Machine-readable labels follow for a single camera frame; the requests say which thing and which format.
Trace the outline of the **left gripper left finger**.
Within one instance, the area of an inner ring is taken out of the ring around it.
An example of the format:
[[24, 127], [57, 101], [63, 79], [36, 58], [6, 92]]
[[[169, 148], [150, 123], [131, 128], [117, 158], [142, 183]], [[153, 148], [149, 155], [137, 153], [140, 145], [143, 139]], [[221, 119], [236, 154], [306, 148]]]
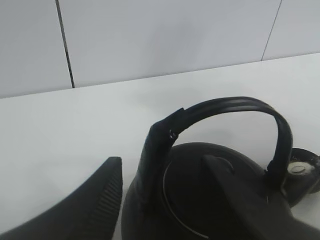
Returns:
[[109, 157], [81, 186], [2, 240], [111, 240], [123, 197], [122, 159]]

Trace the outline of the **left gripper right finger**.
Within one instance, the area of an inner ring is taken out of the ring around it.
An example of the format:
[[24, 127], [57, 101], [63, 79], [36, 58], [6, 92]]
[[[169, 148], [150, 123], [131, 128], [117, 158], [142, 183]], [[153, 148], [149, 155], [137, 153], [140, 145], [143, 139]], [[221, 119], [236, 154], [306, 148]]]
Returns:
[[206, 222], [213, 240], [318, 240], [320, 231], [295, 219], [278, 190], [264, 182], [238, 178], [228, 161], [205, 155], [201, 169], [207, 186]]

